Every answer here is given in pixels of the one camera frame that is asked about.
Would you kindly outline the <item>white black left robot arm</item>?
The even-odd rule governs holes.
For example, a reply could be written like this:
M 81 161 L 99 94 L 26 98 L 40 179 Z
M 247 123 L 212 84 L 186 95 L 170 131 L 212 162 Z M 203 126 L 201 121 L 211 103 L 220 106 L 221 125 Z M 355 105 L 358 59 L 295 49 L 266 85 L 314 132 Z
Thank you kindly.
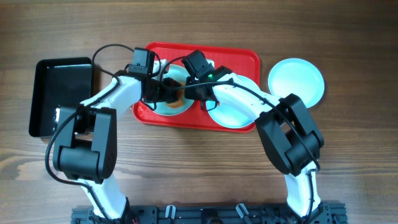
M 148 96 L 154 103 L 177 101 L 186 85 L 174 78 L 114 76 L 95 96 L 63 106 L 47 146 L 45 168 L 57 182 L 81 187 L 93 206 L 89 221 L 135 223 L 136 215 L 113 175 L 118 153 L 117 121 Z

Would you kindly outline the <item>green and orange sponge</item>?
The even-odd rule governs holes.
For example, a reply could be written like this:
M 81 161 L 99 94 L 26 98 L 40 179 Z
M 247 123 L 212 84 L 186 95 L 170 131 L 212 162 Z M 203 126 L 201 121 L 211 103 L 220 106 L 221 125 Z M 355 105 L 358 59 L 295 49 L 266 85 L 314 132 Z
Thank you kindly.
M 166 78 L 164 84 L 170 87 L 181 87 L 185 86 L 184 82 L 178 82 L 173 78 Z M 179 90 L 167 90 L 168 98 L 166 101 L 166 105 L 170 108 L 178 108 L 183 106 L 183 96 L 184 89 Z

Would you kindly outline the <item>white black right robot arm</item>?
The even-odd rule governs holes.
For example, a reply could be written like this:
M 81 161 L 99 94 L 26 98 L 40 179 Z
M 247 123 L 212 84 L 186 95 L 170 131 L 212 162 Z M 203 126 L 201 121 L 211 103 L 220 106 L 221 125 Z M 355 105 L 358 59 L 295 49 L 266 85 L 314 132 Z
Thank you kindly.
M 224 66 L 187 71 L 187 97 L 228 105 L 255 123 L 268 159 L 285 175 L 287 205 L 308 221 L 320 204 L 315 173 L 324 138 L 303 101 L 265 93 Z

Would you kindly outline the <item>light blue plate top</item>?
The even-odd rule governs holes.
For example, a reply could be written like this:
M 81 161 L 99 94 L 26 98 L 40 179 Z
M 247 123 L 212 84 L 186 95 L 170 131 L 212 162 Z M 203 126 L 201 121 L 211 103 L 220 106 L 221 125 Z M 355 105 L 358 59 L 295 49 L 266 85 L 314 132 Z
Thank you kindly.
M 276 63 L 269 72 L 267 84 L 272 95 L 285 98 L 293 93 L 307 108 L 321 102 L 325 93 L 325 81 L 319 69 L 301 58 Z

